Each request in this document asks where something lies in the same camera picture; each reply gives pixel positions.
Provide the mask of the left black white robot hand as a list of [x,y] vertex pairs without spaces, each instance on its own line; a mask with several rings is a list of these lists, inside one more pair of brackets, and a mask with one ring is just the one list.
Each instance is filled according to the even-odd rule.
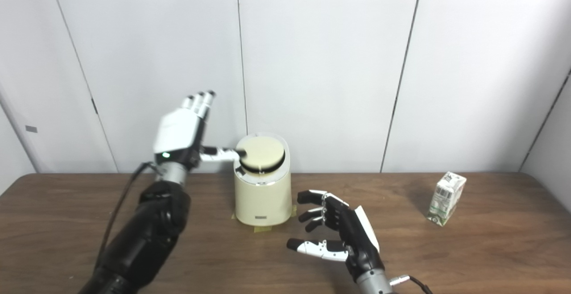
[[202,162],[236,161],[247,156],[244,149],[205,146],[203,136],[209,111],[216,97],[212,90],[189,95],[180,107],[164,115],[153,145],[155,164],[173,162],[186,170]]

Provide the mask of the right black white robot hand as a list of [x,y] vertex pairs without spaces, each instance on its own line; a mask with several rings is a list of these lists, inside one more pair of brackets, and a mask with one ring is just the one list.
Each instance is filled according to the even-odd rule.
[[342,261],[354,282],[363,274],[384,270],[379,244],[362,207],[351,209],[336,195],[322,190],[298,192],[297,202],[317,205],[298,217],[300,223],[307,223],[306,232],[325,226],[338,232],[340,240],[291,238],[287,241],[288,249],[323,260]]

